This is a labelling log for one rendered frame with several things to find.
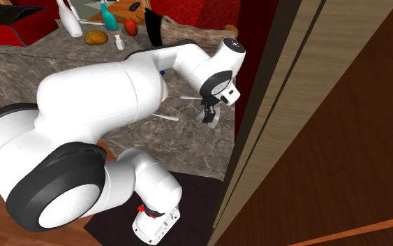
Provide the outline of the dark robot stand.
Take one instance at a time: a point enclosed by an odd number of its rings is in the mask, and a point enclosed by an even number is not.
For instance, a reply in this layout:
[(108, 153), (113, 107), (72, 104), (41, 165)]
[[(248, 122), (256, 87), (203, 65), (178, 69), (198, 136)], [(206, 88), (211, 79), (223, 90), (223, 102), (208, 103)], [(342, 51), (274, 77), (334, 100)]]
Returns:
[[(214, 201), (222, 182), (184, 173), (173, 173), (183, 188), (179, 203), (181, 217), (154, 246), (207, 246), (215, 219)], [(123, 205), (94, 215), (84, 226), (102, 246), (151, 246), (132, 230), (142, 200), (133, 194)]]

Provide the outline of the yellow-brown potato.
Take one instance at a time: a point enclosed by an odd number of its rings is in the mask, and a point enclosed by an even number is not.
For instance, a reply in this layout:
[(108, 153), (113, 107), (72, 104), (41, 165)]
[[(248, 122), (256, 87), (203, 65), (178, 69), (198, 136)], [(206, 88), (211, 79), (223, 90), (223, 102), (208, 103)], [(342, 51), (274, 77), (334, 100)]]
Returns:
[(84, 35), (84, 41), (88, 45), (102, 45), (108, 41), (108, 36), (101, 30), (91, 30)]

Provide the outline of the wooden table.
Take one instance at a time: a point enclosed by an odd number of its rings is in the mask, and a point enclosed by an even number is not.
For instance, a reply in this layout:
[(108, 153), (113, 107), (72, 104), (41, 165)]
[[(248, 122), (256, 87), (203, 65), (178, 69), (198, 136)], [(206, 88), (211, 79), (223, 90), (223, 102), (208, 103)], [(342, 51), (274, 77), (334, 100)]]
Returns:
[[(143, 1), (144, 0), (107, 0), (105, 5), (107, 10), (114, 15), (118, 23), (123, 23), (126, 19), (131, 18), (135, 20), (137, 24), (145, 24)], [(140, 2), (140, 5), (136, 8), (136, 10), (131, 11), (130, 7), (137, 2)], [(89, 14), (87, 21), (103, 22), (101, 14), (101, 1), (89, 1), (87, 6), (92, 8), (94, 11), (92, 14)]]

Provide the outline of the orange round fruit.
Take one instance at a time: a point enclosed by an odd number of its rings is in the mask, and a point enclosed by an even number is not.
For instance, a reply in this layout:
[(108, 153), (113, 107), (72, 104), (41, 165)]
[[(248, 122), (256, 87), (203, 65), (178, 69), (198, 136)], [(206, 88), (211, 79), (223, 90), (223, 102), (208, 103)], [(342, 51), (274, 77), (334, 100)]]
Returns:
[(223, 26), (223, 30), (233, 31), (235, 33), (235, 39), (237, 39), (237, 37), (239, 35), (238, 29), (232, 24), (227, 24), (227, 25)]

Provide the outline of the red open box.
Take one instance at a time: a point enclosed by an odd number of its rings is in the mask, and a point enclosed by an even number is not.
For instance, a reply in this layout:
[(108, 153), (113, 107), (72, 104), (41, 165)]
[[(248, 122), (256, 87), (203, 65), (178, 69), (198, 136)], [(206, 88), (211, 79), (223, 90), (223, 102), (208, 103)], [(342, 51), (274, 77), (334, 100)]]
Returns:
[(58, 28), (46, 7), (0, 5), (0, 45), (28, 47)]

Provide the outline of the white bottle-shaped vase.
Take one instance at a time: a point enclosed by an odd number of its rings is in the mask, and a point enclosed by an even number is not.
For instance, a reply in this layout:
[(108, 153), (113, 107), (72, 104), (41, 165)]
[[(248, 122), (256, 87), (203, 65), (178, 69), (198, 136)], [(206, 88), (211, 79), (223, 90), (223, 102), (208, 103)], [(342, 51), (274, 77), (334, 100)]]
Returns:
[(76, 16), (71, 9), (64, 3), (64, 0), (56, 0), (59, 7), (59, 17), (68, 34), (73, 37), (81, 37), (82, 29)]

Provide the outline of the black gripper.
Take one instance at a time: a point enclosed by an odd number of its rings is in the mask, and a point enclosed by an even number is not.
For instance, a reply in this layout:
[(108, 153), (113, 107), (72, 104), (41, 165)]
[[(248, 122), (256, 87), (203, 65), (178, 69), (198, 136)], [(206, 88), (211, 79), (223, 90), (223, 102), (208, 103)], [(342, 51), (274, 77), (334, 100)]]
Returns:
[(215, 96), (206, 96), (202, 98), (201, 105), (204, 106), (202, 118), (207, 116), (207, 123), (212, 123), (216, 116), (214, 106), (219, 102)]

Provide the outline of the brown wooden door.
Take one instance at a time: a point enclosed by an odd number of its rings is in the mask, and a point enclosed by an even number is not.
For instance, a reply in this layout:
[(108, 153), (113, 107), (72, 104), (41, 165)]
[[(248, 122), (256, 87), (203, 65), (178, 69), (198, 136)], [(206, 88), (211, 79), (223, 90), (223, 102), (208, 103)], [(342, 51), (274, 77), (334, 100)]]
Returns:
[(393, 9), (216, 246), (393, 246)]

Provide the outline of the grey metal kitchen tool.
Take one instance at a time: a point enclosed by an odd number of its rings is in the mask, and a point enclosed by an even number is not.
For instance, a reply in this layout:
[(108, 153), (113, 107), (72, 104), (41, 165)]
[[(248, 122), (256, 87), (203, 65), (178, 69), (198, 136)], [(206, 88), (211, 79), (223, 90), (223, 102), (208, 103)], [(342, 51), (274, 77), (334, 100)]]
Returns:
[(214, 106), (214, 110), (216, 111), (216, 116), (214, 117), (212, 123), (207, 123), (207, 116), (205, 118), (202, 118), (203, 110), (193, 117), (193, 122), (202, 122), (206, 124), (206, 127), (214, 129), (220, 118), (220, 107)]

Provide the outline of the brown log with black end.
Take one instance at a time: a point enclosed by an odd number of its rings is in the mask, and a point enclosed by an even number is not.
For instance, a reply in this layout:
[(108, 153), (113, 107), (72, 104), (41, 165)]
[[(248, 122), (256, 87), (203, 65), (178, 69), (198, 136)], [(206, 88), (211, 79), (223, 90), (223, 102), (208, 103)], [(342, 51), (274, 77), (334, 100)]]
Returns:
[(151, 45), (172, 45), (184, 39), (195, 41), (203, 50), (214, 52), (223, 38), (235, 40), (233, 31), (201, 29), (178, 24), (167, 15), (159, 15), (149, 8), (144, 9), (145, 25)]

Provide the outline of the red apple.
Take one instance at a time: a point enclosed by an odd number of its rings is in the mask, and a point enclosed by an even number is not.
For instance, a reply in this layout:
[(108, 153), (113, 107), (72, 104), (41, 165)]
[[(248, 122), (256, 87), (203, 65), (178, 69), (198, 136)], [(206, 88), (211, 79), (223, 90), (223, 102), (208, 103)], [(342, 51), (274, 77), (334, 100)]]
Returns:
[(126, 32), (129, 36), (137, 36), (137, 34), (138, 34), (137, 22), (132, 18), (125, 19), (124, 29), (126, 30)]

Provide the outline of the teal bottle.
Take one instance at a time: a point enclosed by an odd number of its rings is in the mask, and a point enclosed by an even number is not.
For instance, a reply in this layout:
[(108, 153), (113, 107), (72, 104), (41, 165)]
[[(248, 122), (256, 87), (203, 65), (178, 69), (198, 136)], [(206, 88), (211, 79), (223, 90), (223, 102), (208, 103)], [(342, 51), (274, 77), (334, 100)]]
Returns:
[(118, 24), (115, 16), (107, 10), (107, 0), (101, 0), (101, 16), (106, 29), (110, 31), (118, 30)]

